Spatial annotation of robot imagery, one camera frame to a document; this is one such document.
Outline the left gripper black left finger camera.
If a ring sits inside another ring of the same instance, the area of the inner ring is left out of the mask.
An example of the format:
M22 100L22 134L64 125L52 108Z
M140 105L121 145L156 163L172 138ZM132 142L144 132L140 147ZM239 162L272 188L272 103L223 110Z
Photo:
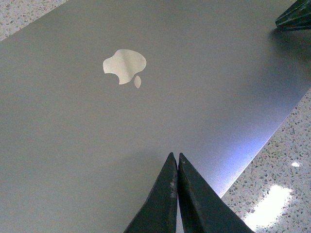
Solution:
M177 216L177 164L171 152L143 206L126 233L174 233Z

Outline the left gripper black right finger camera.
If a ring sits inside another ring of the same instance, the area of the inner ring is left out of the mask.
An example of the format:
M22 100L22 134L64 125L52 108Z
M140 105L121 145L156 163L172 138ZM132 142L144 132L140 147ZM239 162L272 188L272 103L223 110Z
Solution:
M186 233L251 233L184 154L179 154L178 199Z

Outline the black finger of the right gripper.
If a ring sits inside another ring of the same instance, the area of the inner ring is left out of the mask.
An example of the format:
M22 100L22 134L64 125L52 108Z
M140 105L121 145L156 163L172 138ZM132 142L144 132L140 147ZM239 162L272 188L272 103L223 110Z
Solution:
M284 31L311 29L311 0L297 0L275 21L276 27Z

